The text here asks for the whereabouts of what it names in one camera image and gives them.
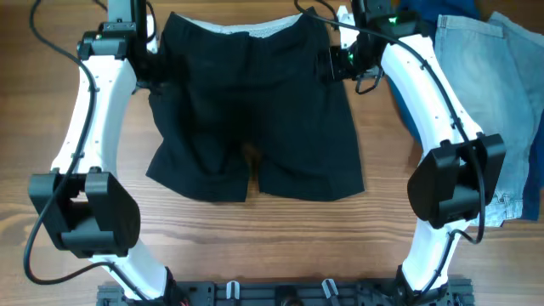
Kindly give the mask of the black shorts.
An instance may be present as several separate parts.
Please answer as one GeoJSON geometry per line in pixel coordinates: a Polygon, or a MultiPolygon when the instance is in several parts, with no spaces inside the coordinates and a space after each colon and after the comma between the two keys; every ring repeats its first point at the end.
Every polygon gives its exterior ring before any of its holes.
{"type": "Polygon", "coordinates": [[[198,201],[266,194],[335,201],[364,190],[358,137],[340,82],[319,78],[325,25],[297,14],[214,25],[170,14],[163,78],[149,104],[161,134],[147,174],[198,201]]]}

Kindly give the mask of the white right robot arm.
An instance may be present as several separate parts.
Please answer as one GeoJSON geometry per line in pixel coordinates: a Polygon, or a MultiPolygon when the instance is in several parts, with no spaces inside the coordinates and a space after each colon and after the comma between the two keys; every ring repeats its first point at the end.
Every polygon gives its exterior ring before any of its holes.
{"type": "Polygon", "coordinates": [[[371,9],[358,1],[338,8],[331,24],[341,42],[325,57],[325,79],[387,77],[423,150],[407,184],[417,218],[411,249],[390,287],[366,294],[396,305],[448,303],[460,295],[448,276],[458,242],[483,240],[485,210],[506,155],[503,139],[485,134],[466,112],[416,13],[371,9]],[[474,235],[468,233],[471,223],[479,227],[474,235]]]}

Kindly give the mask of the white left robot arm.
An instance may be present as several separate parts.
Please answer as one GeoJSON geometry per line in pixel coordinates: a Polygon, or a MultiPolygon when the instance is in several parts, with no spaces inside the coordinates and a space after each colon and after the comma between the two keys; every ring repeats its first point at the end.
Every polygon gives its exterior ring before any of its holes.
{"type": "Polygon", "coordinates": [[[90,264],[52,284],[102,267],[137,305],[169,305],[175,282],[139,239],[139,205],[116,177],[117,149],[128,101],[136,87],[133,65],[149,57],[147,33],[135,22],[107,22],[89,31],[75,58],[80,82],[65,140],[49,173],[34,174],[29,197],[54,246],[90,264]]]}

